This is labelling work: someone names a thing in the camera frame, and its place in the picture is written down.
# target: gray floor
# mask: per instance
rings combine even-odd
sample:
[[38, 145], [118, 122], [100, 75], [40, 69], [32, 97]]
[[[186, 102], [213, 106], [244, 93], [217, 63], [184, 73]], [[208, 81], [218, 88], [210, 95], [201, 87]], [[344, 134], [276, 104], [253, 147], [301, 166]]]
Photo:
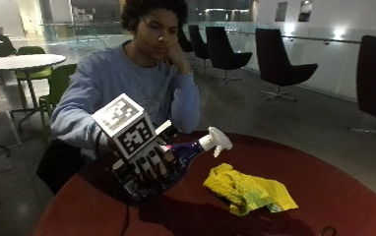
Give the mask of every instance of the gray floor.
[[[41, 45], [49, 53], [68, 57], [64, 64], [77, 62], [93, 51], [90, 48], [69, 49], [66, 43], [45, 45], [44, 40], [38, 39], [14, 40], [13, 43], [17, 48]], [[201, 65], [198, 59], [190, 62]], [[228, 85], [208, 79], [221, 76], [221, 70], [204, 70], [196, 66], [194, 74], [201, 96], [197, 130], [214, 126], [225, 132], [256, 136], [301, 149], [341, 169], [376, 192], [376, 135], [356, 134], [346, 130], [348, 127], [374, 126], [374, 119], [357, 110], [356, 103], [298, 87], [284, 89], [298, 99], [297, 102], [264, 101], [265, 95], [260, 90], [273, 90], [274, 87], [256, 73], [246, 70], [232, 72], [230, 76], [244, 80]], [[21, 107], [14, 74], [5, 73], [4, 77], [0, 111]], [[36, 88], [37, 95], [48, 93], [45, 81], [36, 82]], [[38, 115], [24, 123], [20, 136], [22, 145], [13, 147], [10, 154], [13, 168], [0, 173], [2, 236], [32, 235], [40, 215], [52, 200], [52, 193], [36, 176], [37, 162], [46, 147]]]

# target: green chair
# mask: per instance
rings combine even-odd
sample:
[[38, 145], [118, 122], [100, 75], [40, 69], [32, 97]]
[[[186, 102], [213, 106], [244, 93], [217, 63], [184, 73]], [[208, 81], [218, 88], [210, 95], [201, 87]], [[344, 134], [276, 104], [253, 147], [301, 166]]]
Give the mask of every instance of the green chair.
[[8, 57], [17, 54], [17, 49], [8, 36], [0, 35], [0, 57]]
[[44, 111], [46, 111], [48, 117], [52, 117], [52, 112], [58, 104], [61, 95], [65, 93], [69, 87], [69, 77], [74, 74], [77, 69], [77, 64], [69, 64], [58, 66], [48, 79], [49, 95], [44, 95], [38, 98], [40, 105], [40, 117], [42, 125], [42, 135], [48, 137], [48, 127], [45, 125]]
[[[24, 46], [18, 48], [17, 55], [32, 55], [32, 54], [45, 54], [42, 47], [38, 46]], [[30, 80], [42, 80], [49, 79], [52, 75], [52, 67], [42, 67], [30, 70]], [[20, 97], [22, 102], [22, 108], [28, 108], [28, 99], [25, 90], [22, 88], [22, 82], [28, 81], [26, 73], [16, 72], [17, 82], [18, 82], [18, 90], [20, 90]]]

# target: red table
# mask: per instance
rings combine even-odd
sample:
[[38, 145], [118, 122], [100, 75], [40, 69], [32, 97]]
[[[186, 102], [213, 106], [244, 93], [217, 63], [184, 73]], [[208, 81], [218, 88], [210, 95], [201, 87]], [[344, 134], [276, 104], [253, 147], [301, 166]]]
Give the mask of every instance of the red table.
[[[178, 143], [202, 137], [194, 132]], [[234, 147], [213, 158], [212, 151], [192, 163], [186, 177], [157, 199], [129, 208], [125, 235], [320, 235], [326, 226], [338, 236], [376, 235], [376, 194], [314, 156], [274, 142], [228, 134]], [[280, 181], [300, 206], [280, 213], [265, 208], [246, 216], [202, 187], [210, 168], [234, 169]], [[126, 206], [113, 197], [109, 164], [94, 162], [66, 183], [40, 219], [34, 235], [120, 235]]]

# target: person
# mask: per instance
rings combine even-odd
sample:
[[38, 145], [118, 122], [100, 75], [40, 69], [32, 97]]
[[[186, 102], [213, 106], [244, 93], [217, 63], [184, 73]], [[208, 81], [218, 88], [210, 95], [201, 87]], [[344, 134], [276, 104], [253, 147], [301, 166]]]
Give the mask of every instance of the person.
[[[92, 114], [122, 93], [144, 107], [156, 128], [170, 120], [181, 133], [194, 130], [198, 89], [178, 45], [178, 30], [186, 21], [185, 0], [126, 0], [121, 25], [133, 39], [93, 53], [78, 63], [52, 114], [52, 134], [62, 142], [96, 149], [101, 128]], [[104, 133], [100, 148], [110, 149]]]

